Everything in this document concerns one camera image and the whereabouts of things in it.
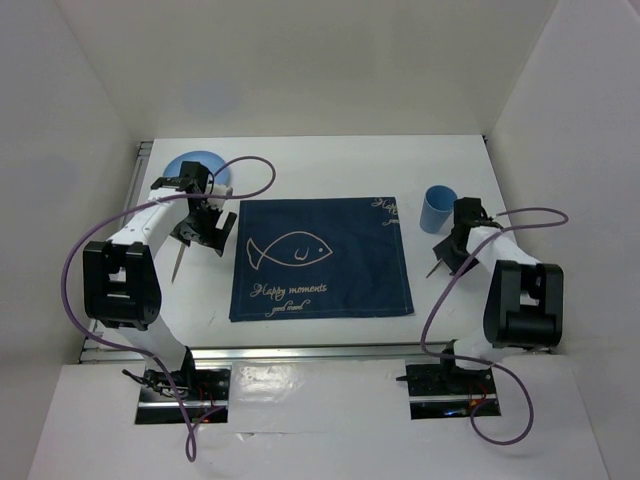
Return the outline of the gold metal spoon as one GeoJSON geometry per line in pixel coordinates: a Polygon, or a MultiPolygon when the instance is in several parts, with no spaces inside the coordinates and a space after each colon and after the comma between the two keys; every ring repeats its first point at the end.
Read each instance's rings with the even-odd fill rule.
{"type": "Polygon", "coordinates": [[[431,277],[434,274],[434,272],[440,267],[440,265],[441,265],[441,260],[436,261],[435,265],[429,270],[425,278],[428,279],[429,277],[431,277]]]}

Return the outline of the gold metal fork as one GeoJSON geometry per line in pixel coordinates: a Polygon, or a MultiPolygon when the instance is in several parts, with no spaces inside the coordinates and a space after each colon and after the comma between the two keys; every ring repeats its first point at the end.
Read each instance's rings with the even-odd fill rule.
{"type": "Polygon", "coordinates": [[[172,284],[175,282],[176,277],[178,275],[178,272],[179,272],[179,269],[180,269],[180,266],[181,266],[181,263],[182,263],[182,259],[183,259],[185,250],[186,250],[186,245],[181,243],[180,247],[179,247],[179,250],[178,250],[178,253],[177,253],[177,256],[176,256],[175,263],[174,263],[174,268],[173,268],[173,271],[172,271],[172,275],[171,275],[171,280],[170,281],[171,281],[172,284]]]}

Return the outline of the light blue plastic cup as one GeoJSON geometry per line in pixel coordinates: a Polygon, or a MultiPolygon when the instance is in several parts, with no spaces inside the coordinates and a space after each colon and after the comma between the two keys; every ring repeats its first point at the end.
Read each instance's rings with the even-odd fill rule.
{"type": "Polygon", "coordinates": [[[438,233],[451,213],[457,195],[454,190],[444,185],[429,187],[424,195],[420,216],[420,228],[429,234],[438,233]]]}

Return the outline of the dark blue fish placemat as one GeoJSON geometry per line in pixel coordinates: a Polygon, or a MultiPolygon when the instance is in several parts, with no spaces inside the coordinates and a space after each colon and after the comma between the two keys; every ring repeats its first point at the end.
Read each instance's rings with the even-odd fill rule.
{"type": "Polygon", "coordinates": [[[232,322],[413,312],[395,198],[241,202],[232,322]]]}

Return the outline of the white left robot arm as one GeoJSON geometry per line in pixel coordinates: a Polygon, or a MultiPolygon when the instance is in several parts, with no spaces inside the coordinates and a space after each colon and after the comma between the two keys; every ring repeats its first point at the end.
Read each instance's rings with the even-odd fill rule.
{"type": "Polygon", "coordinates": [[[186,162],[176,177],[151,186],[148,206],[130,216],[105,241],[91,241],[82,252],[84,305],[88,317],[113,329],[136,351],[149,354],[143,382],[163,386],[176,399],[198,387],[193,355],[161,317],[162,293],[154,259],[166,240],[196,243],[222,255],[237,219],[217,223],[233,188],[218,182],[199,162],[186,162]]]}

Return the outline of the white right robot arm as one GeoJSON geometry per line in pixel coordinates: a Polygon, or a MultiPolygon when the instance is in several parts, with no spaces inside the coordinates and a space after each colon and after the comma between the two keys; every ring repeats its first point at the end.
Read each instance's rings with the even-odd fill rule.
{"type": "Polygon", "coordinates": [[[480,199],[464,197],[453,203],[453,227],[434,253],[453,277],[476,266],[490,275],[482,326],[445,348],[446,357],[436,369],[441,388],[460,391],[508,356],[559,344],[563,270],[522,250],[487,214],[480,199]]]}

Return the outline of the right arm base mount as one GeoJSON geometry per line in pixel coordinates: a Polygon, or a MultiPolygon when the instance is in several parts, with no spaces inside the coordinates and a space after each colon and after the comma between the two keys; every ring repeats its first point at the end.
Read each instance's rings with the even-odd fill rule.
{"type": "Polygon", "coordinates": [[[490,370],[462,370],[442,364],[407,364],[396,381],[407,387],[412,420],[500,416],[490,370]]]}

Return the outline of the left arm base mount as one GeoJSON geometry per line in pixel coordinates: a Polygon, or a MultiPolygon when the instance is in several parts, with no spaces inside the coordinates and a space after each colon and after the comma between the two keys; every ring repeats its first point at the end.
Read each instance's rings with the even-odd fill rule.
{"type": "MultiPolygon", "coordinates": [[[[123,369],[122,374],[140,387],[136,425],[172,425],[183,422],[177,397],[163,374],[146,370],[138,375],[127,369],[123,369]]],[[[189,420],[204,424],[226,423],[231,367],[195,370],[193,380],[193,385],[187,386],[180,383],[178,377],[175,378],[189,420]]]]}

